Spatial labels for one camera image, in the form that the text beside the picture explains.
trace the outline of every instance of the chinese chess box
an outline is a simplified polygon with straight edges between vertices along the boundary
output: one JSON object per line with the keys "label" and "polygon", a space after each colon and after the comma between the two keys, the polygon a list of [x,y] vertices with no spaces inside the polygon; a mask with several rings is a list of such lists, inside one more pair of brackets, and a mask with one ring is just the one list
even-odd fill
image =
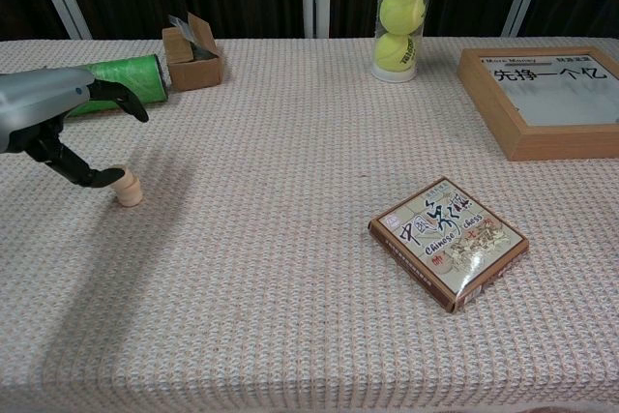
{"label": "chinese chess box", "polygon": [[529,247],[515,228],[445,177],[368,228],[449,312],[477,296]]}

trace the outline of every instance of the wooden picture frame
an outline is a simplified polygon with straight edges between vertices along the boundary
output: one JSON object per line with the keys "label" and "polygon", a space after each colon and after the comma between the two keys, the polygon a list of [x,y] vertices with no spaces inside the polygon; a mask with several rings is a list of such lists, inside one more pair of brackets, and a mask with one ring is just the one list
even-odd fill
{"label": "wooden picture frame", "polygon": [[619,65],[592,46],[469,48],[457,68],[501,149],[511,161],[619,157],[619,124],[529,126],[490,73],[483,58],[589,55],[619,79]]}

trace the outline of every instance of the tennis ball can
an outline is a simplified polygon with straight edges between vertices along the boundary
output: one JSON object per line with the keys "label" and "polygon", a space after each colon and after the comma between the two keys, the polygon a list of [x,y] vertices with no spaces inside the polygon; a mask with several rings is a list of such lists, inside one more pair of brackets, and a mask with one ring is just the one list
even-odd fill
{"label": "tennis ball can", "polygon": [[429,0],[378,0],[371,72],[387,82],[417,74]]}

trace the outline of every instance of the tablecloth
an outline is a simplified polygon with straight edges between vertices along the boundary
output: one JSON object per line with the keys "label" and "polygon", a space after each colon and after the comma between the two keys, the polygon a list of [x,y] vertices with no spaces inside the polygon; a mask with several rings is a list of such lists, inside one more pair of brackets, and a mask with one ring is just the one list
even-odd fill
{"label": "tablecloth", "polygon": [[[508,162],[456,75],[464,47],[619,41],[425,38],[404,84],[371,76],[371,39],[218,44],[223,84],[147,124],[67,122],[139,206],[0,156],[3,409],[619,403],[619,160]],[[6,42],[0,73],[152,52],[165,69],[160,41]],[[531,243],[457,314],[367,232],[441,175]]]}

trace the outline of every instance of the open cardboard box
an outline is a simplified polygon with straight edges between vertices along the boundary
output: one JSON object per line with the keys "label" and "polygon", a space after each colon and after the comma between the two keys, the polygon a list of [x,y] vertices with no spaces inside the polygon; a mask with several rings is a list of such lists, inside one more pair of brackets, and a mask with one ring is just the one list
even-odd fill
{"label": "open cardboard box", "polygon": [[217,86],[223,77],[223,59],[215,45],[211,26],[193,14],[188,14],[188,23],[195,35],[196,44],[214,56],[195,59],[192,45],[183,37],[181,31],[177,27],[164,28],[163,47],[172,87],[177,91],[190,91]]}

